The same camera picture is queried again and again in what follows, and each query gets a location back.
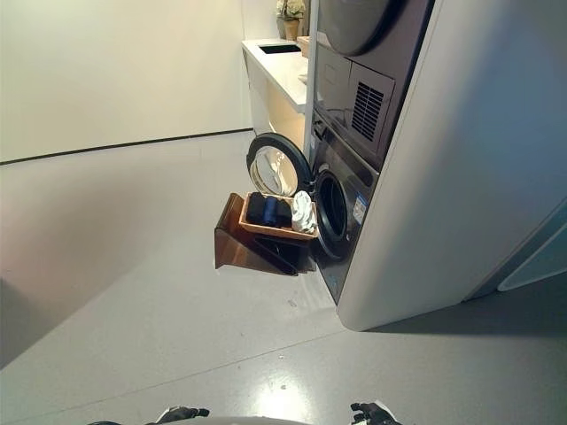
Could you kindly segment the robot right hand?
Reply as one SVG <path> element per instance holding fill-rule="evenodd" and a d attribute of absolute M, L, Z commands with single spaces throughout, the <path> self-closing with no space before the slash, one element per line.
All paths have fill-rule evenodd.
<path fill-rule="evenodd" d="M 353 412 L 352 424 L 365 425 L 384 425 L 397 424 L 394 416 L 384 407 L 373 403 L 353 403 L 351 404 Z"/>

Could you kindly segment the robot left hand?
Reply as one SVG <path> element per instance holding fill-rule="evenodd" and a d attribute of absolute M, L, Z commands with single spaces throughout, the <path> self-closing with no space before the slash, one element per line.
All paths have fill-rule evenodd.
<path fill-rule="evenodd" d="M 165 410 L 155 421 L 156 424 L 164 424 L 173 421 L 183 421 L 198 417 L 208 417 L 210 411 L 206 408 L 173 406 Z"/>

